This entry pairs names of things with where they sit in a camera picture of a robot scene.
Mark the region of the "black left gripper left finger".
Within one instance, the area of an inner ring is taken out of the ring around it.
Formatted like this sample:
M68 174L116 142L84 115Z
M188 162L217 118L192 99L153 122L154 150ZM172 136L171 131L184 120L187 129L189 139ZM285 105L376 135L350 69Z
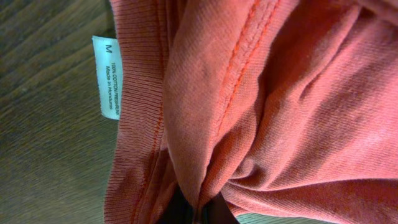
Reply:
M180 187L170 199L164 213L158 219L157 224L192 224L193 208L184 197Z

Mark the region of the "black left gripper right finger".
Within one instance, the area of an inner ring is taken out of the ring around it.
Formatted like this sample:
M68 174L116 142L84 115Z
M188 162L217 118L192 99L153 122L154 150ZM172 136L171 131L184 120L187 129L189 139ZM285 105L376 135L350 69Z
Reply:
M219 193L205 204L201 213L201 224L239 224Z

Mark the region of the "orange Fram t-shirt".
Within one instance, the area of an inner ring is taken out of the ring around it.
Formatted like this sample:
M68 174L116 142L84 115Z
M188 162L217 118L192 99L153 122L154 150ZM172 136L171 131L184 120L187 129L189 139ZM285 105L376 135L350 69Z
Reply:
M234 216L397 222L396 1L112 1L123 64L106 223L180 187Z

